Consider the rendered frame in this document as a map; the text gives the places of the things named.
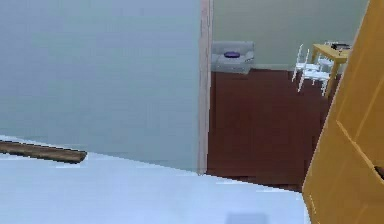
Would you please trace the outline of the yellow wooden table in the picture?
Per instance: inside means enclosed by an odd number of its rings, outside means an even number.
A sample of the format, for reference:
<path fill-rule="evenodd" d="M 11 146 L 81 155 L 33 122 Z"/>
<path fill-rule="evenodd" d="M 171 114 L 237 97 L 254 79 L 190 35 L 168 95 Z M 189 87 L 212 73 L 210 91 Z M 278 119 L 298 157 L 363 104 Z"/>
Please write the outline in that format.
<path fill-rule="evenodd" d="M 312 63 L 316 61 L 319 54 L 328 57 L 334 62 L 334 65 L 332 66 L 330 71 L 330 79 L 328 80 L 328 84 L 324 93 L 324 96 L 326 98 L 328 98 L 331 93 L 340 66 L 347 62 L 349 53 L 349 49 L 335 50 L 332 49 L 330 45 L 325 44 L 314 44 L 312 46 Z"/>

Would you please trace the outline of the white chair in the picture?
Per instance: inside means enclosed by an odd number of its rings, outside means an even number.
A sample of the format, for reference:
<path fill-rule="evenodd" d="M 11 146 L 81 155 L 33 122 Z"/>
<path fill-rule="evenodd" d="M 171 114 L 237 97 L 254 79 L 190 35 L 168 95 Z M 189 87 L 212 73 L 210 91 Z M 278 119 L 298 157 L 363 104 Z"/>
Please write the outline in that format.
<path fill-rule="evenodd" d="M 315 71 L 315 70 L 303 70 L 301 72 L 301 77 L 299 80 L 297 91 L 300 92 L 305 80 L 311 80 L 312 83 L 316 81 L 321 82 L 321 94 L 323 96 L 326 95 L 326 88 L 328 86 L 328 82 L 330 80 L 330 74 L 323 71 Z"/>
<path fill-rule="evenodd" d="M 303 71 L 303 70 L 319 71 L 320 70 L 320 66 L 318 64 L 305 64 L 304 62 L 301 62 L 302 49 L 303 49 L 303 45 L 300 45 L 297 56 L 296 56 L 296 63 L 294 66 L 294 71 L 293 71 L 291 81 L 294 81 L 299 71 Z"/>

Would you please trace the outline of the yellow room door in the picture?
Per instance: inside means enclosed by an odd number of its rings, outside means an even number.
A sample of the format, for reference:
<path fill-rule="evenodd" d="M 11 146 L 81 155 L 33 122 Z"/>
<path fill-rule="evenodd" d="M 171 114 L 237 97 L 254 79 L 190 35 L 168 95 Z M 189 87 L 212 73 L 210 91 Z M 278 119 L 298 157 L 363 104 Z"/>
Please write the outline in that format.
<path fill-rule="evenodd" d="M 369 0 L 302 195 L 311 224 L 384 224 L 384 0 Z"/>

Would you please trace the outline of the brown wooden plank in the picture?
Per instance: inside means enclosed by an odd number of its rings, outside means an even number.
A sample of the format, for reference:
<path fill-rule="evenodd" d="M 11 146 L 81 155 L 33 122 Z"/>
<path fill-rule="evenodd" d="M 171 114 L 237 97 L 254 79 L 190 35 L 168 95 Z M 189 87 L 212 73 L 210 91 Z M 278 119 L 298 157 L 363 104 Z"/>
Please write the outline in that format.
<path fill-rule="evenodd" d="M 87 156 L 86 151 L 3 140 L 0 140 L 0 153 L 69 164 L 78 164 Z"/>

